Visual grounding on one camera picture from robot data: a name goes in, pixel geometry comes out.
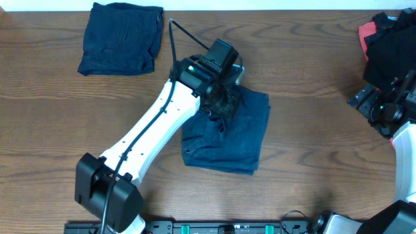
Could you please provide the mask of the blue denim shorts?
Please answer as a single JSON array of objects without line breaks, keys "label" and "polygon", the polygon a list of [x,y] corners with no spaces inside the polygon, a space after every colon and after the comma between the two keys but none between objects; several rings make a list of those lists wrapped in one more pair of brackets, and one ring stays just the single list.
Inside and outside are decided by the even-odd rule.
[{"label": "blue denim shorts", "polygon": [[187,166],[253,175],[270,116],[269,96],[238,86],[240,105],[231,119],[197,112],[182,125]]}]

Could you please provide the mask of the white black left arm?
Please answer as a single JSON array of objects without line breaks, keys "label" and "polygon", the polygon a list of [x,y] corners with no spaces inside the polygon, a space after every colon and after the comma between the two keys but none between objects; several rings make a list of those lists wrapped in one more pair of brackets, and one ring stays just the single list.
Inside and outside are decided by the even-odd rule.
[{"label": "white black left arm", "polygon": [[245,69],[235,59],[193,55],[172,66],[161,93],[139,121],[99,157],[85,153],[75,168],[75,201],[101,220],[98,233],[141,233],[138,188],[155,157],[198,111],[228,119]]}]

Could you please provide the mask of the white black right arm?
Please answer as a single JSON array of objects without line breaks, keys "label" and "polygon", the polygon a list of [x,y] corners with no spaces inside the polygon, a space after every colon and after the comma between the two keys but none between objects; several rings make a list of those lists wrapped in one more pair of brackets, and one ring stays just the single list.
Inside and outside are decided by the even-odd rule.
[{"label": "white black right arm", "polygon": [[320,214],[315,233],[415,233],[415,87],[384,95],[368,84],[348,104],[390,140],[395,150],[393,203],[373,217],[356,221],[335,212]]}]

